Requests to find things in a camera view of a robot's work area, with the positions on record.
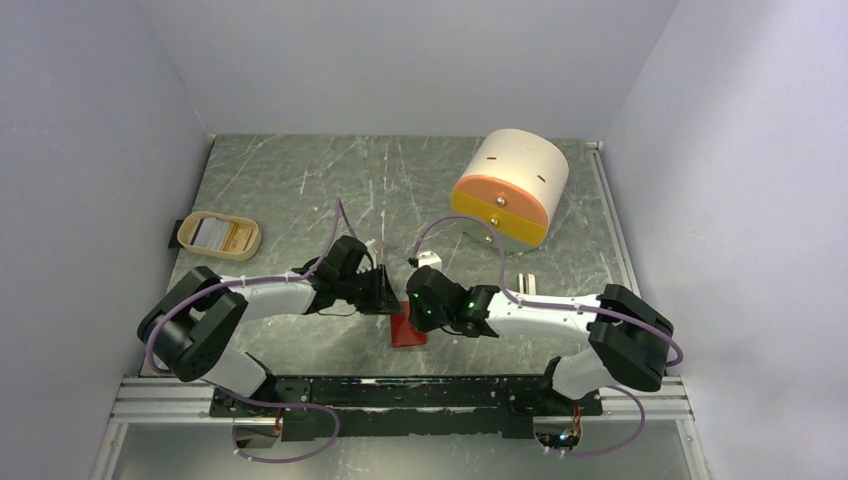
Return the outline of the stack of credit cards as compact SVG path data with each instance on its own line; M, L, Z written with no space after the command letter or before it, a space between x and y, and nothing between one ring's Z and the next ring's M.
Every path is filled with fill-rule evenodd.
M227 254L247 250L255 235L255 228L246 223L216 217L202 218L190 237L191 246Z

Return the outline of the black card beside tray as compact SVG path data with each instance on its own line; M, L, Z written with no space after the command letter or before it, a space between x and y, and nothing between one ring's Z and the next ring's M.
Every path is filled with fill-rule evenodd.
M183 219L178 219L174 222L173 227L172 227L172 231L171 231L171 234L170 234L170 237L169 237L169 241L168 241L168 248L169 249L182 249L183 248L183 246L180 243L179 238L178 238L178 234L179 234L180 228L182 227L183 223L184 223Z

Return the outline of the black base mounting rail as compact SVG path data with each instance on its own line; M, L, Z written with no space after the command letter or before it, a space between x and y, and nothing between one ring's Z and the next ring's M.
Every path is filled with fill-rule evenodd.
M249 405L215 389L209 414L242 424L268 420L282 441L340 437L498 434L531 439L542 417L598 416L600 394L578 400L541 375L281 376L272 396L284 407Z

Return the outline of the aluminium frame rail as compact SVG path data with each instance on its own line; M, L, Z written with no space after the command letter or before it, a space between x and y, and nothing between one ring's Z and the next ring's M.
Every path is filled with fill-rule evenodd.
M679 377L665 380L657 393L637 393L646 420L694 420L687 392ZM212 418L213 387L203 382L182 383L174 378L142 377L122 380L109 420L118 423L199 424L233 423ZM636 421L639 410L624 393L610 388L599 394L602 413L584 421Z

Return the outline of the gold metal card tray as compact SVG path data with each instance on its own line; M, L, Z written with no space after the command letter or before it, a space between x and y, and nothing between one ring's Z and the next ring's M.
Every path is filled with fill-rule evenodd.
M244 261L256 254L261 241L259 225L251 219L197 211L175 223L169 247L215 258Z

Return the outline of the cream cylindrical drawer box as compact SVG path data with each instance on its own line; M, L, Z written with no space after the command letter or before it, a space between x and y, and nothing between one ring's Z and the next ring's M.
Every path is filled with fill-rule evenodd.
M546 238L569 177L564 153L519 129L500 129L480 143L450 195L451 211L483 221L511 252Z

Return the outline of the red leather card holder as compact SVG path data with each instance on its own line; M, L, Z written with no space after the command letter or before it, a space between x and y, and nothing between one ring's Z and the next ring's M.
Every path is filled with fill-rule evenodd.
M427 343L427 335L418 331L410 321L410 304L400 302L401 310L390 315L390 339L393 348L408 348L423 346Z

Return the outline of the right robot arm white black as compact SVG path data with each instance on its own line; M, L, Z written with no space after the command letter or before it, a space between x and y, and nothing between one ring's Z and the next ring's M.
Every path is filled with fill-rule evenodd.
M450 328L470 337L531 336L573 341L579 353L554 362L539 391L550 413L565 413L600 388L656 392L665 376L673 325L622 285L600 294L521 294L495 285L464 288L429 266L406 284L409 320L419 331Z

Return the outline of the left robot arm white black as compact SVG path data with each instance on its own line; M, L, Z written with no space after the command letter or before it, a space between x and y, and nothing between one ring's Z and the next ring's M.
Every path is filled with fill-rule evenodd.
M137 336L179 380L232 392L249 414L261 416L281 399L278 380L259 360L231 347L235 330L249 320L318 314L337 302L362 315L402 310L385 266L349 235L280 275L240 279L196 267L140 322Z

